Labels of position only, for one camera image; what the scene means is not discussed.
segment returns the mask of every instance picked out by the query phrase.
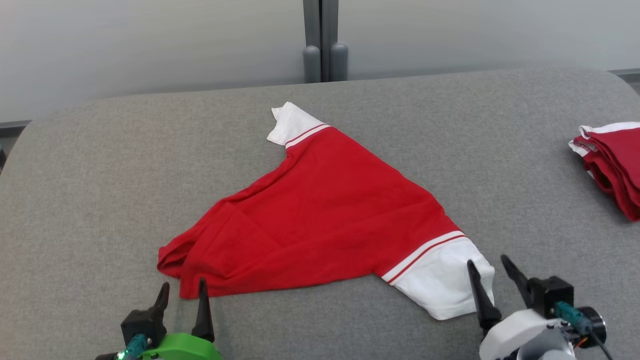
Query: gray fabric surface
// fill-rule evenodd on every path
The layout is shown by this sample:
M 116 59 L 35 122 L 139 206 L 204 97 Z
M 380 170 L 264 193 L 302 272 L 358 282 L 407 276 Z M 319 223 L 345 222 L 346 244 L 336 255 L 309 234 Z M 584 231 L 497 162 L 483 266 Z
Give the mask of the gray fabric surface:
M 93 359 L 165 278 L 157 249 L 219 198 L 278 166 L 270 108 L 291 101 L 431 191 L 497 268 L 505 315 L 522 308 L 499 263 L 559 275 L 603 314 L 616 359 L 637 355 L 640 224 L 567 146 L 581 124 L 638 120 L 622 80 L 589 69 L 122 97 L 30 124 L 0 176 L 0 357 Z M 172 286 L 165 324 L 196 302 Z M 225 359 L 475 359 L 475 315 L 445 322 L 373 276 L 211 299 Z M 581 359 L 601 359 L 581 350 Z

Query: red and white stripe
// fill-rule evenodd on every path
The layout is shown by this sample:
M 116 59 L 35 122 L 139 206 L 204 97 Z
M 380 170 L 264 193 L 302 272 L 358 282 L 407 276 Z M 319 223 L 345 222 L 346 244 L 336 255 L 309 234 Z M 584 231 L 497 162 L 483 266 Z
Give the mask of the red and white stripe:
M 284 147 L 286 149 L 288 149 L 289 147 L 296 145 L 297 143 L 301 142 L 302 140 L 310 137 L 311 135 L 317 133 L 318 131 L 322 130 L 322 129 L 326 129 L 327 127 L 331 127 L 331 125 L 327 125 L 327 124 L 320 124 L 320 125 L 316 125 L 314 127 L 312 127 L 309 130 L 306 130 L 304 133 L 296 136 L 295 138 L 289 140 L 288 142 L 285 143 Z
M 411 255 L 407 256 L 404 260 L 400 261 L 398 265 L 394 266 L 393 269 L 389 270 L 382 279 L 387 281 L 389 285 L 395 285 L 402 279 L 403 275 L 415 267 L 418 260 L 423 258 L 428 252 L 456 240 L 470 241 L 462 231 L 451 231 L 450 233 L 438 236 L 422 244 L 422 246 L 412 252 Z

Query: cable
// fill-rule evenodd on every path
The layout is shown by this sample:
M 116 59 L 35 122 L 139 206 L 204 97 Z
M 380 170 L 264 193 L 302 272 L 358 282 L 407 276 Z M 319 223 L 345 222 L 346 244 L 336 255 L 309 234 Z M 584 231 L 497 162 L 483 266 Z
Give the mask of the cable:
M 607 359 L 609 360 L 613 360 L 613 356 L 611 356 L 611 354 L 609 353 L 609 351 L 607 350 L 607 347 L 604 346 L 604 344 L 602 343 L 602 341 L 600 340 L 600 338 L 593 332 L 593 329 L 590 327 L 588 329 L 589 331 L 589 335 L 591 336 L 591 338 L 593 338 L 595 340 L 596 343 L 598 343 L 598 345 L 600 346 L 600 348 L 602 349 L 602 352 L 604 352 L 605 356 L 607 356 Z
M 582 339 L 580 340 L 580 342 L 579 342 L 579 343 L 575 344 L 575 346 L 574 346 L 573 348 L 580 347 L 580 345 L 584 344 L 588 339 L 589 339 L 589 338 L 585 336 L 584 338 L 582 338 Z

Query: green robot part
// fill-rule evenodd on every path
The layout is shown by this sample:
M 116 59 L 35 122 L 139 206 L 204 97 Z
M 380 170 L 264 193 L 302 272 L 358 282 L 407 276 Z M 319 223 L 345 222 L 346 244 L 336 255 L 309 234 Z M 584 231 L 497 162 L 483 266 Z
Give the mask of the green robot part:
M 95 360 L 222 360 L 213 345 L 215 336 L 204 278 L 200 279 L 198 298 L 196 325 L 191 334 L 167 334 L 163 317 L 169 303 L 169 283 L 165 282 L 152 307 L 131 311 L 120 324 L 127 348 L 122 352 L 99 355 Z
M 184 332 L 168 334 L 159 347 L 141 356 L 143 360 L 222 360 L 212 343 Z

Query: folded red shirt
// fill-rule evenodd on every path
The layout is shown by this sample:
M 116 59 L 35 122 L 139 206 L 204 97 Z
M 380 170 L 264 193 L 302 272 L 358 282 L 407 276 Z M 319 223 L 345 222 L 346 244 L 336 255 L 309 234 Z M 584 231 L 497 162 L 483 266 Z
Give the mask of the folded red shirt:
M 580 136 L 569 146 L 627 218 L 640 220 L 640 122 L 580 126 Z

